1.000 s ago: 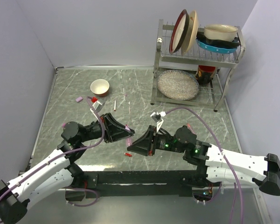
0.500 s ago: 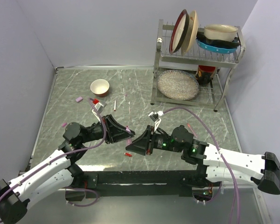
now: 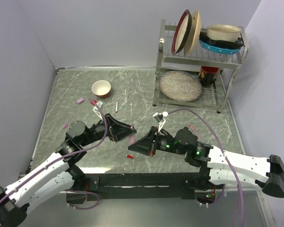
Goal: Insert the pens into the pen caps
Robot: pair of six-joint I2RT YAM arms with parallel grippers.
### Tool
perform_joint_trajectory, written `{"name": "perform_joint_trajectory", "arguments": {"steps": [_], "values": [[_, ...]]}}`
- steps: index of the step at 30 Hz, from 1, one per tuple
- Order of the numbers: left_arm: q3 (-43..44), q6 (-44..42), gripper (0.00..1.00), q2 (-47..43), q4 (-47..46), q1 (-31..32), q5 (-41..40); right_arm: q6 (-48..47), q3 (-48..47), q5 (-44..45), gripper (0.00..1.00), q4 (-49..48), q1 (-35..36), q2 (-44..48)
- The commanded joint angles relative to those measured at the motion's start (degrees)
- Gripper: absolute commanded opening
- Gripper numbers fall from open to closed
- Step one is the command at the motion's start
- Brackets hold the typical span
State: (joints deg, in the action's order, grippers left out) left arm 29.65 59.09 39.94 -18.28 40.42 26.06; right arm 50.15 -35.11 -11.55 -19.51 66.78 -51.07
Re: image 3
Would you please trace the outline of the thick white red marker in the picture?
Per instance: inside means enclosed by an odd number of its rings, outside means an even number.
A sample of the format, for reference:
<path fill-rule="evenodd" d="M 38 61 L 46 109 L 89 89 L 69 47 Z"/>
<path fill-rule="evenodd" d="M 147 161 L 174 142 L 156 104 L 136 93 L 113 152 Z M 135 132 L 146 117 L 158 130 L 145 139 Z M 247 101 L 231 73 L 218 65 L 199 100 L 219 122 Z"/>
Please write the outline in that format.
<path fill-rule="evenodd" d="M 115 112 L 118 112 L 118 101 L 116 101 L 116 105 L 115 105 Z"/>

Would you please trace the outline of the pink highlighter cap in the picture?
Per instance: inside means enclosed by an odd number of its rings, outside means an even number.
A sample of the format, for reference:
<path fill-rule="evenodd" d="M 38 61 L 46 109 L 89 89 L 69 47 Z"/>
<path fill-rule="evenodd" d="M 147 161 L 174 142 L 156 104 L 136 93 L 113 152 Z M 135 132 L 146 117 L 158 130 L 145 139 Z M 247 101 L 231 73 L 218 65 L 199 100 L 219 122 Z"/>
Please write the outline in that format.
<path fill-rule="evenodd" d="M 78 99 L 76 102 L 77 102 L 78 104 L 81 104 L 81 103 L 84 102 L 84 99 L 83 99 L 83 98 L 80 98 L 80 99 Z"/>

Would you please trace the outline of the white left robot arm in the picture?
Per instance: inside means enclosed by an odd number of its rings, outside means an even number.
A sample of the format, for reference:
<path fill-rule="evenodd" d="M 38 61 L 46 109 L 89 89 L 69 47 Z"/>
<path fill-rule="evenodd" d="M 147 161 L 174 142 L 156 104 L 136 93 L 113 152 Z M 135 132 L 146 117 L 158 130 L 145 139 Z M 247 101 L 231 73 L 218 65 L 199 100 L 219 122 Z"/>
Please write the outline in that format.
<path fill-rule="evenodd" d="M 54 195 L 80 190 L 86 178 L 76 163 L 87 153 L 84 146 L 92 144 L 96 148 L 105 138 L 119 142 L 136 132 L 110 114 L 91 127 L 82 121 L 73 122 L 65 140 L 47 160 L 13 184 L 0 186 L 0 226 L 17 227 L 29 212 Z"/>

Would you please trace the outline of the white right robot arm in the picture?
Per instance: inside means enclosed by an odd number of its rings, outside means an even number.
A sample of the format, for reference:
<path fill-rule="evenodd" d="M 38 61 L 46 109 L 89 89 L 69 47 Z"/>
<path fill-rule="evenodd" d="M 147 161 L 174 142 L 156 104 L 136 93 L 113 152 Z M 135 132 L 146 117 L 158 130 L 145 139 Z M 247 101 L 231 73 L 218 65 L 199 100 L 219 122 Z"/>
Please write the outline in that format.
<path fill-rule="evenodd" d="M 128 149 L 145 156 L 154 156 L 158 150 L 184 156 L 185 162 L 199 168 L 197 176 L 186 181 L 198 190 L 232 184 L 253 187 L 266 195 L 284 198 L 284 163 L 277 155 L 252 157 L 221 151 L 217 146 L 200 142 L 187 127 L 173 137 L 166 131 L 160 134 L 152 126 Z"/>

